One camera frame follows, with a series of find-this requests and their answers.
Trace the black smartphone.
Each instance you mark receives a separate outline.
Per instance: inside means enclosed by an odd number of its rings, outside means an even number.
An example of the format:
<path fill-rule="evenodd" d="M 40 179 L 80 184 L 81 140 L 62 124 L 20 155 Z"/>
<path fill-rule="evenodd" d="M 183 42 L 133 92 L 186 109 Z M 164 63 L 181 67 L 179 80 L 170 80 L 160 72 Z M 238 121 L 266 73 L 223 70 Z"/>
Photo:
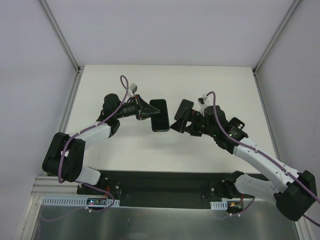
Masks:
<path fill-rule="evenodd" d="M 194 102 L 193 101 L 190 101 L 190 100 L 187 100 L 187 99 L 182 99 L 181 102 L 180 102 L 180 105 L 179 105 L 179 107 L 178 107 L 178 109 L 177 109 L 177 111 L 175 113 L 174 119 L 176 121 L 179 120 L 183 116 L 185 110 L 187 108 L 192 109 L 193 106 L 194 106 Z"/>

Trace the teal-edged smartphone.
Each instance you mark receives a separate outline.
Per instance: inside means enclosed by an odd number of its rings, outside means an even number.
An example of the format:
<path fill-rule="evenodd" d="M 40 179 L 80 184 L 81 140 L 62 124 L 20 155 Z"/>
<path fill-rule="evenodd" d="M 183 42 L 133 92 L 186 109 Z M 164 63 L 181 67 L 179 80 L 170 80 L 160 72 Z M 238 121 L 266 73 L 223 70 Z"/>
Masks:
<path fill-rule="evenodd" d="M 151 129 L 153 132 L 167 132 L 170 130 L 167 101 L 165 99 L 152 99 L 149 101 L 152 107 L 160 112 L 151 117 Z"/>

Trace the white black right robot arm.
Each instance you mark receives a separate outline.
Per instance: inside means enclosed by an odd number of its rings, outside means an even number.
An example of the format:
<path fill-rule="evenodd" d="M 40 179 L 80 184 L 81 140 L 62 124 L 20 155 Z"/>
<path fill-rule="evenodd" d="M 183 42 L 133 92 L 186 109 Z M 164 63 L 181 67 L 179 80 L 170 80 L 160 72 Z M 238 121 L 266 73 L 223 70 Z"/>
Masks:
<path fill-rule="evenodd" d="M 190 104 L 181 103 L 174 119 L 172 130 L 194 137 L 210 136 L 221 149 L 244 160 L 266 177 L 261 180 L 235 171 L 215 186 L 220 197 L 232 199 L 239 194 L 257 197 L 274 204 L 294 222 L 315 203 L 318 195 L 314 175 L 307 170 L 299 172 L 259 150 L 243 131 L 245 124 L 236 117 L 227 120 L 218 105 L 205 106 L 200 112 Z"/>

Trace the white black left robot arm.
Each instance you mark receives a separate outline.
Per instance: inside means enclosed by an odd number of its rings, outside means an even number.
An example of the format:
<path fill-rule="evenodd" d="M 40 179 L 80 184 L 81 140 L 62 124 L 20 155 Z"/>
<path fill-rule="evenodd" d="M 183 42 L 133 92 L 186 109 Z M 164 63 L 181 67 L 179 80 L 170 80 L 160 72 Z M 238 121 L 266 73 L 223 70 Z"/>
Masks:
<path fill-rule="evenodd" d="M 148 119 L 161 111 L 135 94 L 131 101 L 121 103 L 119 97 L 110 93 L 104 97 L 97 121 L 79 133 L 56 133 L 42 163 L 42 170 L 60 180 L 88 184 L 94 194 L 105 191 L 102 173 L 84 165 L 85 150 L 98 142 L 112 137 L 120 127 L 121 118 L 134 116 L 138 121 Z"/>

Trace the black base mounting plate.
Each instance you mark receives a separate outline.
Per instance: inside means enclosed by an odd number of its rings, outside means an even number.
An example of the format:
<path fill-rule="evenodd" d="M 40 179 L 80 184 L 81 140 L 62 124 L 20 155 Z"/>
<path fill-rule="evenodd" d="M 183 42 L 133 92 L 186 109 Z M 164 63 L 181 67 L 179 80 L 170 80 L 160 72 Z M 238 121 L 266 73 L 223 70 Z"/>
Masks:
<path fill-rule="evenodd" d="M 78 195 L 101 195 L 107 190 L 122 207 L 210 209 L 211 202 L 241 198 L 232 173 L 104 170 L 95 189 L 83 185 Z"/>

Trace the shiny metal front sheet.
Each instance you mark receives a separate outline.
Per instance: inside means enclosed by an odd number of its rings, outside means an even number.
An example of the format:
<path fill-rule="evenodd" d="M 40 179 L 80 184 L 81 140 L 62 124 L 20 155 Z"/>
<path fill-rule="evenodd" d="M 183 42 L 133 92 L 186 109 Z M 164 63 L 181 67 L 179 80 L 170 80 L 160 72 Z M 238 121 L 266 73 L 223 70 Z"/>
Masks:
<path fill-rule="evenodd" d="M 202 209 L 113 207 L 92 212 L 44 206 L 33 240 L 297 240 L 294 222 L 268 203 L 240 216 Z"/>

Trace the aluminium front frame rail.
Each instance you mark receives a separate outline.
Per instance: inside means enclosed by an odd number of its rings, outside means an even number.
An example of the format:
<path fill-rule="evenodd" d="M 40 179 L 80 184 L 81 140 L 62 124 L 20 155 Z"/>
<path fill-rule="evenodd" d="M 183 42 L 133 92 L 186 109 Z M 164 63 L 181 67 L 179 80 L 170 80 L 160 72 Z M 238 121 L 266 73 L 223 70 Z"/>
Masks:
<path fill-rule="evenodd" d="M 32 196 L 75 196 L 78 184 L 76 182 L 59 183 L 55 176 L 37 176 L 35 178 Z"/>

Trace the left aluminium frame post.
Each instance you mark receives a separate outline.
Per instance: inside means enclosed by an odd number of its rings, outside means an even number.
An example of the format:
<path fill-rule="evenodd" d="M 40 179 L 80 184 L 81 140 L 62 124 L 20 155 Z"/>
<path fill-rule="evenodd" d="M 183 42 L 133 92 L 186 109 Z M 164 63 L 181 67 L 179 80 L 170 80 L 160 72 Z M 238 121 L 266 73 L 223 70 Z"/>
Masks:
<path fill-rule="evenodd" d="M 73 69 L 76 73 L 80 72 L 81 66 L 78 64 L 69 44 L 67 43 L 67 40 L 48 4 L 47 0 L 38 0 L 38 3 L 40 7 L 42 8 L 48 23 L 50 24 L 59 44 L 61 45 L 66 57 L 68 58 L 69 62 L 71 63 Z"/>

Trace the aluminium frame post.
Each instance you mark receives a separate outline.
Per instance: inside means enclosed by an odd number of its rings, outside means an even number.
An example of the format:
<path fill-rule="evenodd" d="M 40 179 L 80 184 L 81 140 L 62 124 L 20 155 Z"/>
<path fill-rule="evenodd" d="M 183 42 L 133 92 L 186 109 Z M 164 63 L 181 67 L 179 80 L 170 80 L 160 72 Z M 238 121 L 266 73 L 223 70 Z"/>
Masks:
<path fill-rule="evenodd" d="M 69 62 L 71 63 L 73 69 L 76 73 L 80 72 L 81 66 L 78 64 L 69 44 L 67 43 L 67 40 L 48 4 L 47 0 L 38 0 L 38 3 L 40 7 L 42 8 L 48 23 L 50 24 L 59 44 L 61 45 L 66 57 L 68 58 Z"/>
<path fill-rule="evenodd" d="M 252 69 L 253 75 L 256 76 L 260 69 L 262 68 L 263 64 L 265 63 L 267 57 L 271 54 L 273 48 L 275 47 L 277 41 L 281 37 L 282 33 L 286 29 L 288 23 L 294 16 L 295 12 L 297 11 L 298 7 L 302 3 L 302 0 L 293 0 L 285 12 L 283 18 L 281 19 L 279 25 L 277 26 L 276 30 L 274 31 L 272 37 L 270 38 L 269 42 L 267 43 L 265 49 L 262 52 L 257 64 Z"/>

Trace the right aluminium frame post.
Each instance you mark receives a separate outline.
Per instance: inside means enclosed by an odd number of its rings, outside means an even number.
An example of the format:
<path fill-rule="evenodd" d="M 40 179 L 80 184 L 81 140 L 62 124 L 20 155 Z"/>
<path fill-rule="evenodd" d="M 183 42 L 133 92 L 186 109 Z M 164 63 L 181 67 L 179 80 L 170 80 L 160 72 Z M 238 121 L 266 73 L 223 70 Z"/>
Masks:
<path fill-rule="evenodd" d="M 260 69 L 262 68 L 263 64 L 265 63 L 267 57 L 271 54 L 273 48 L 275 47 L 277 41 L 281 37 L 282 33 L 286 29 L 288 23 L 294 16 L 295 12 L 297 11 L 298 7 L 302 3 L 302 0 L 293 0 L 285 12 L 283 18 L 281 19 L 279 25 L 277 26 L 276 30 L 274 31 L 272 37 L 270 38 L 269 42 L 267 43 L 265 49 L 262 52 L 257 64 L 252 69 L 253 75 L 256 76 Z"/>

